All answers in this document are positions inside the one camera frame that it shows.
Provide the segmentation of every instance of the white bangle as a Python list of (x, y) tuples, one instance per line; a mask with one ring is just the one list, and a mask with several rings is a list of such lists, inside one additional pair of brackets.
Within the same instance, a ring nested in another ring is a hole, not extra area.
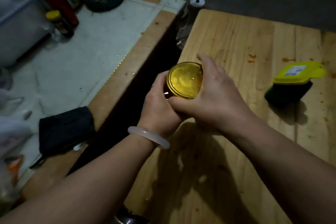
[(166, 150), (170, 148), (170, 143), (164, 139), (163, 137), (160, 137), (158, 134), (150, 132), (144, 128), (141, 127), (135, 127), (135, 126), (131, 126), (128, 128), (128, 133), (130, 134), (136, 134), (138, 136), (142, 136), (145, 137), (146, 139), (153, 141), (155, 143), (157, 143), (159, 146), (159, 148)]

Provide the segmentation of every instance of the label sticker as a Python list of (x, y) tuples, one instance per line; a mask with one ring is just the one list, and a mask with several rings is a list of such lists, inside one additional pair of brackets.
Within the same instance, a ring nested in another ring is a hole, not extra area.
[(292, 66), (290, 69), (287, 70), (287, 72), (284, 74), (284, 76), (297, 76), (301, 73), (302, 70), (306, 68), (306, 65), (302, 66)]

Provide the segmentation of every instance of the dark towel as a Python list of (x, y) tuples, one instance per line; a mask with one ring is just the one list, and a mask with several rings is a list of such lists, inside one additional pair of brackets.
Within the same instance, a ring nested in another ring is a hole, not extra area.
[(36, 167), (51, 155), (69, 151), (94, 132), (93, 117), (86, 106), (40, 119), (39, 142), (42, 157), (30, 168)]

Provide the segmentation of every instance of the hand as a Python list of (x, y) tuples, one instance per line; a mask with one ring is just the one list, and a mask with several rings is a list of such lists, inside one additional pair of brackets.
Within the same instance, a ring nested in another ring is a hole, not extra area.
[(169, 137), (179, 127), (183, 119), (171, 108), (166, 100), (163, 87), (168, 71), (157, 75), (151, 90), (145, 98), (138, 126)]
[(255, 115), (223, 67), (209, 56), (197, 55), (197, 58), (203, 63), (203, 88), (194, 99), (171, 97), (168, 102), (175, 111), (206, 122), (223, 133), (234, 133)]

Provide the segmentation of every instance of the wooden countertop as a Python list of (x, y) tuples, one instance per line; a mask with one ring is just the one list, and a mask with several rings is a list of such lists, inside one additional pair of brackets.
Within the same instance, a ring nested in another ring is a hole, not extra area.
[[(159, 4), (161, 0), (144, 1)], [(175, 18), (176, 14), (174, 13), (160, 11), (147, 30), (141, 34), (140, 40), (118, 66), (118, 69), (90, 102), (88, 107), (92, 112), (96, 130), (99, 130), (102, 126)], [(46, 191), (64, 178), (84, 150), (85, 148), (79, 151), (71, 150), (66, 154), (48, 158), (23, 187), (23, 199), (30, 199)]]
[[(336, 166), (336, 34), (201, 10), (179, 62), (213, 57), (250, 108), (271, 127)], [(296, 106), (275, 113), (264, 99), (287, 64), (314, 60), (328, 71)], [(290, 223), (249, 160), (193, 119), (156, 149), (125, 205), (154, 223)]]

